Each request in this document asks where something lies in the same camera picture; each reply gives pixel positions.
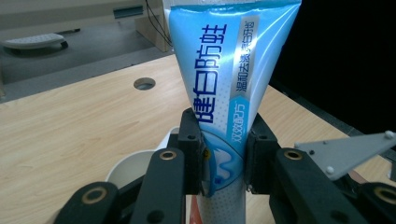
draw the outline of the wooden table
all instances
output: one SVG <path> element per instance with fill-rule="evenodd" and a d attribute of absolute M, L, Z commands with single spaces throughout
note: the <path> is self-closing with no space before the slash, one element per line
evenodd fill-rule
<path fill-rule="evenodd" d="M 141 77 L 156 81 L 140 91 Z M 190 107 L 175 56 L 0 105 L 0 223 L 45 223 L 122 158 L 155 148 Z M 346 137 L 268 87 L 259 109 L 282 147 Z M 357 171 L 390 183 L 380 157 Z M 267 196 L 247 196 L 247 223 L 273 223 Z"/>

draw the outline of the brass insert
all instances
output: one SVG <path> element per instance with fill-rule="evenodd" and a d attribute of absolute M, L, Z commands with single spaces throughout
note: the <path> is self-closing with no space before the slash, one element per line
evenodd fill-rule
<path fill-rule="evenodd" d="M 165 160 L 165 161 L 170 161 L 172 159 L 174 159 L 176 157 L 176 152 L 174 151 L 165 151 L 163 153 L 160 154 L 160 158 Z"/>
<path fill-rule="evenodd" d="M 81 200 L 85 204 L 93 204 L 102 201 L 106 195 L 107 190 L 104 187 L 96 187 L 85 192 Z"/>
<path fill-rule="evenodd" d="M 383 187 L 376 187 L 374 189 L 375 195 L 382 201 L 396 204 L 396 191 L 393 189 L 387 189 Z"/>
<path fill-rule="evenodd" d="M 285 151 L 284 155 L 286 158 L 293 161 L 299 161 L 300 159 L 303 158 L 303 155 L 295 150 L 287 150 Z"/>

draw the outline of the table hole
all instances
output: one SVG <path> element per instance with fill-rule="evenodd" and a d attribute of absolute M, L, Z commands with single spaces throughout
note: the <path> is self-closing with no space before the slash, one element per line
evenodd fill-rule
<path fill-rule="evenodd" d="M 155 86 L 155 80 L 151 77 L 141 77 L 134 82 L 134 87 L 140 91 L 147 91 Z"/>

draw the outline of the wood grain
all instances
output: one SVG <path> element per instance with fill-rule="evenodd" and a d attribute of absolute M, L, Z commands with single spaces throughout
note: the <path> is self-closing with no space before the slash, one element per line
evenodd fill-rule
<path fill-rule="evenodd" d="M 141 77 L 156 81 L 139 91 Z M 190 107 L 175 56 L 0 105 L 0 223 L 45 223 L 79 188 L 134 151 L 158 146 Z M 259 109 L 282 147 L 346 137 L 271 87 Z M 358 172 L 387 182 L 389 163 Z M 267 196 L 247 196 L 247 223 L 273 223 Z"/>

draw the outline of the metal bracket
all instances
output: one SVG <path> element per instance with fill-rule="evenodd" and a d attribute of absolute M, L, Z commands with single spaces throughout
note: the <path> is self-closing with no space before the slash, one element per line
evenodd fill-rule
<path fill-rule="evenodd" d="M 330 180 L 336 180 L 395 145 L 395 133 L 386 131 L 343 139 L 295 143 L 294 147 L 305 151 Z"/>

